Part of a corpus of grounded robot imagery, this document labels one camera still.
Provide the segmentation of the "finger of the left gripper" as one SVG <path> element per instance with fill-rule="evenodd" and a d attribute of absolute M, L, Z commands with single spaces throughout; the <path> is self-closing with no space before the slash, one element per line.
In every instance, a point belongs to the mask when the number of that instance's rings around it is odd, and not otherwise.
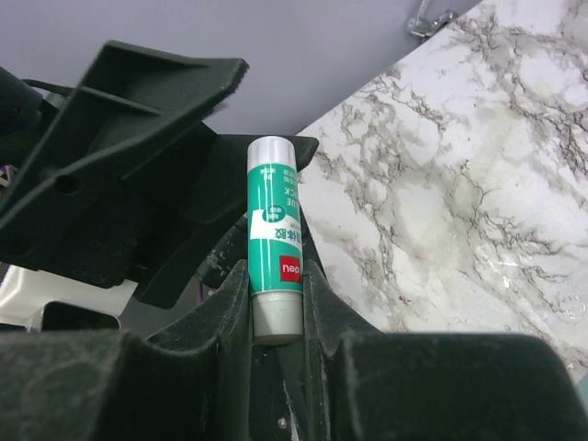
<path fill-rule="evenodd" d="M 205 124 L 247 68 L 108 42 L 1 198 L 2 260 L 129 266 L 122 181 Z"/>
<path fill-rule="evenodd" d="M 246 212 L 247 148 L 254 135 L 217 134 L 197 124 L 122 181 L 119 215 L 133 231 L 125 277 L 132 297 L 170 309 L 193 276 L 218 288 L 237 259 L 215 248 Z"/>

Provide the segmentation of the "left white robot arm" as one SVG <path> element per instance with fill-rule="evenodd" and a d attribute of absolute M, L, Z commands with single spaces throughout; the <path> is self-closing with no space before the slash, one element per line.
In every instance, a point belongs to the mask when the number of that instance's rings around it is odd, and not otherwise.
<path fill-rule="evenodd" d="M 3 322 L 176 304 L 246 211 L 254 136 L 205 120 L 247 68 L 111 40 L 60 107 L 2 73 L 1 162 L 16 170 L 1 194 Z"/>

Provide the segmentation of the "green white glue stick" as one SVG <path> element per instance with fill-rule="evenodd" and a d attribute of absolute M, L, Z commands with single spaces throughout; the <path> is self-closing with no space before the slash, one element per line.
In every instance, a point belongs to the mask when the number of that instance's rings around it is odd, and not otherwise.
<path fill-rule="evenodd" d="M 303 335 L 302 230 L 293 144 L 277 136 L 247 150 L 247 249 L 253 343 Z"/>

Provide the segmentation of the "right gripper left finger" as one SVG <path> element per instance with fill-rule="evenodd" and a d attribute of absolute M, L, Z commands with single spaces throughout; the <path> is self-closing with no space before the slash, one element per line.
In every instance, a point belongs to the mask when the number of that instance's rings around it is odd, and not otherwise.
<path fill-rule="evenodd" d="M 4 440 L 244 440 L 247 264 L 147 339 L 129 331 L 5 333 Z"/>

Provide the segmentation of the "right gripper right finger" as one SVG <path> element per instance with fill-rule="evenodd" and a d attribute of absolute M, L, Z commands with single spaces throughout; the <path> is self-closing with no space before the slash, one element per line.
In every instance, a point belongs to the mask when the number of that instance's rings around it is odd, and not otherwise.
<path fill-rule="evenodd" d="M 526 334 L 386 334 L 304 265 L 309 440 L 580 440 L 555 351 Z"/>

